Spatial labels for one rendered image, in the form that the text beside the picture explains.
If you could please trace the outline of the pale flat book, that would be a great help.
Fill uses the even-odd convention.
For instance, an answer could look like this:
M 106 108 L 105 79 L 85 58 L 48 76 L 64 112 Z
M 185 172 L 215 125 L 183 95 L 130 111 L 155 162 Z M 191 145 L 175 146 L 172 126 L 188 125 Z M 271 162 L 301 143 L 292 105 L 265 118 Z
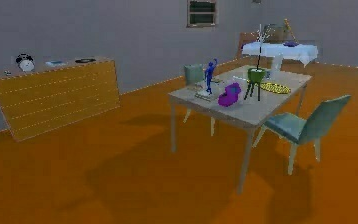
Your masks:
M 196 92 L 195 93 L 195 96 L 199 99 L 203 99 L 203 100 L 206 100 L 206 101 L 214 101 L 218 98 L 218 96 L 216 94 L 209 94 L 208 92 L 206 91 L 199 91 L 199 92 Z

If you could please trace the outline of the teal chair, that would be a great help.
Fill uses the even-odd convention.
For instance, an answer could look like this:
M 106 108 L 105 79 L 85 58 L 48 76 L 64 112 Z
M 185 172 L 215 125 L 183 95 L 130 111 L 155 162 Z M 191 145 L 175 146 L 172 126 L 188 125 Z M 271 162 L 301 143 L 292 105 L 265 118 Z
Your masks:
M 314 143 L 314 154 L 317 162 L 321 161 L 321 138 L 326 136 L 333 123 L 350 101 L 349 94 L 331 100 L 322 101 L 307 119 L 296 114 L 281 113 L 268 118 L 252 144 L 256 147 L 266 130 L 275 133 L 280 139 L 290 143 L 287 173 L 293 174 L 295 157 L 299 146 Z
M 185 82 L 187 87 L 196 88 L 196 83 L 204 80 L 202 64 L 191 64 L 184 66 Z M 191 114 L 191 109 L 187 108 L 183 123 L 186 123 Z M 211 136 L 215 133 L 215 119 L 211 117 Z

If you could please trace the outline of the blue figure statue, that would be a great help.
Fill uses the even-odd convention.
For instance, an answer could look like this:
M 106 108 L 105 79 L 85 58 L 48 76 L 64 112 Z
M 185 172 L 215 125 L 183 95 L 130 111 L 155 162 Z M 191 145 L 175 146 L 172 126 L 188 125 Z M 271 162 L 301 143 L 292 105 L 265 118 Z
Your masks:
M 208 67 L 205 70 L 205 81 L 206 81 L 206 92 L 211 95 L 212 89 L 211 89 L 211 80 L 213 77 L 214 70 L 218 64 L 218 60 L 214 59 L 212 62 L 208 63 Z

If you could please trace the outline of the purple blob object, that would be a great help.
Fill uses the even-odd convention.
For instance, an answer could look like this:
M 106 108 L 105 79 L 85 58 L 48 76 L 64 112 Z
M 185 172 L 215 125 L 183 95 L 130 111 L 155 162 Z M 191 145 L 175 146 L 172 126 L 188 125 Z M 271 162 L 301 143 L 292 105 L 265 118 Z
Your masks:
M 218 97 L 218 104 L 223 107 L 229 107 L 238 101 L 238 95 L 241 88 L 238 83 L 232 83 L 225 87 L 225 92 Z

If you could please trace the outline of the grey dining table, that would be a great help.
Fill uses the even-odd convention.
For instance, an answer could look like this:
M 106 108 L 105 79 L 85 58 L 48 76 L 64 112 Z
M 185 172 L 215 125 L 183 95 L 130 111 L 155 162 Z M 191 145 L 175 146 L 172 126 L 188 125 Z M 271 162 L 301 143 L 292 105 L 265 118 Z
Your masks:
M 270 82 L 287 86 L 289 94 L 261 93 L 261 100 L 254 97 L 247 100 L 239 99 L 230 107 L 219 106 L 217 100 L 206 101 L 195 97 L 195 92 L 187 87 L 168 94 L 171 106 L 171 151 L 176 151 L 176 118 L 175 106 L 183 105 L 188 109 L 210 116 L 234 127 L 243 129 L 247 133 L 242 168 L 237 186 L 237 192 L 243 191 L 247 170 L 249 167 L 251 147 L 255 131 L 281 106 L 288 102 L 296 93 L 301 92 L 296 112 L 299 112 L 303 102 L 305 89 L 311 81 L 310 75 L 280 71 L 273 75 Z

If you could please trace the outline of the green pot bare plant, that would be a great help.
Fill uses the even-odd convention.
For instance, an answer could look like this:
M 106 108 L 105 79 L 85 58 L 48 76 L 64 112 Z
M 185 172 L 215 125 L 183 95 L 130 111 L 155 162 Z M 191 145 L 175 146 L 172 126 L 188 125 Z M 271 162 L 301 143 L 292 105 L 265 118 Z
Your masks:
M 262 53 L 263 42 L 269 37 L 268 33 L 262 29 L 262 25 L 259 25 L 259 30 L 257 31 L 257 43 L 259 46 L 258 60 L 257 64 L 253 68 L 249 68 L 247 71 L 248 75 L 248 87 L 244 96 L 244 99 L 247 99 L 248 96 L 252 96 L 255 85 L 260 85 L 261 81 L 265 75 L 265 70 L 259 67 Z

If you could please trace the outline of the yellow patterned cloth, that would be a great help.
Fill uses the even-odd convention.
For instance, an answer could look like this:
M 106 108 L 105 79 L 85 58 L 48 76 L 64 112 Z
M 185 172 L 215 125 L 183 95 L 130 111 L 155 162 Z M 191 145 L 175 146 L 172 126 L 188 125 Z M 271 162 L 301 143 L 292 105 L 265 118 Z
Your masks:
M 291 92 L 289 87 L 271 82 L 261 83 L 260 88 L 275 94 L 289 94 Z

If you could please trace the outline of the wood framed window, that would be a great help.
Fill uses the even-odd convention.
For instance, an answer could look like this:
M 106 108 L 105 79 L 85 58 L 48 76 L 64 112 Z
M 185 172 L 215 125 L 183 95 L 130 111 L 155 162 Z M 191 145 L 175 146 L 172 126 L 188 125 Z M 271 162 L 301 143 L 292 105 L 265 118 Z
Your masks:
M 212 27 L 216 25 L 216 0 L 187 0 L 187 26 Z

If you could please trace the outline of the table with white cloth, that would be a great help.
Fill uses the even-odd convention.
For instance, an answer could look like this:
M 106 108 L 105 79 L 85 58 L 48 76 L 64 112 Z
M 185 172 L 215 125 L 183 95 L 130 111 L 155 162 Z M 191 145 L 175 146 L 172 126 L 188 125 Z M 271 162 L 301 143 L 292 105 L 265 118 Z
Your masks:
M 318 48 L 315 45 L 299 44 L 295 47 L 283 44 L 251 42 L 241 47 L 243 55 L 275 57 L 281 54 L 284 59 L 300 61 L 304 66 L 318 58 Z

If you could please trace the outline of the wooden chest of drawers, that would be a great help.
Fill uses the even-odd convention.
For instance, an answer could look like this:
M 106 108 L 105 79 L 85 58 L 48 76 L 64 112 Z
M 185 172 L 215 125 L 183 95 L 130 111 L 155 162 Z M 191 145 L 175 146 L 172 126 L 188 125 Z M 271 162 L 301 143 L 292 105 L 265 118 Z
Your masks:
M 0 110 L 17 141 L 118 108 L 111 59 L 0 78 Z

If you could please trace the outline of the brown basket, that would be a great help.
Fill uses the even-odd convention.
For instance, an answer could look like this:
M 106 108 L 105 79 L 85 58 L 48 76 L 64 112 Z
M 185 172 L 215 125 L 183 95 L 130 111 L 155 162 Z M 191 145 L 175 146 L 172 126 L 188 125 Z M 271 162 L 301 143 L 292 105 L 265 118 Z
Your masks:
M 268 43 L 281 43 L 284 41 L 287 29 L 282 24 L 268 24 L 265 26 L 265 31 L 269 35 L 266 39 Z

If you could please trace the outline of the yellow tall figure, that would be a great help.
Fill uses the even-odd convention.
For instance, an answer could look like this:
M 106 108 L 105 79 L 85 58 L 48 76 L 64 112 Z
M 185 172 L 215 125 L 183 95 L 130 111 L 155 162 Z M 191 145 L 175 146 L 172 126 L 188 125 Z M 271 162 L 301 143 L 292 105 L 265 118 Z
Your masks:
M 292 28 L 291 28 L 290 23 L 289 23 L 287 18 L 284 19 L 284 24 L 286 26 L 286 29 L 290 33 L 291 37 L 293 38 L 293 41 L 298 43 L 298 40 L 296 39 L 296 37 L 295 37 L 295 35 L 294 35 L 293 31 L 292 31 Z

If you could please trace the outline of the white alarm clock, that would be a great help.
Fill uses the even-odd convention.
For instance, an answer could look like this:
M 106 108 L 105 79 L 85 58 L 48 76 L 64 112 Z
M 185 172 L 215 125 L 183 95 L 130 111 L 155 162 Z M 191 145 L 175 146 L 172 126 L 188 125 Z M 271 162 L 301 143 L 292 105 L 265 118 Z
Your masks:
M 33 71 L 35 68 L 33 58 L 26 53 L 19 54 L 16 58 L 16 63 L 23 72 Z

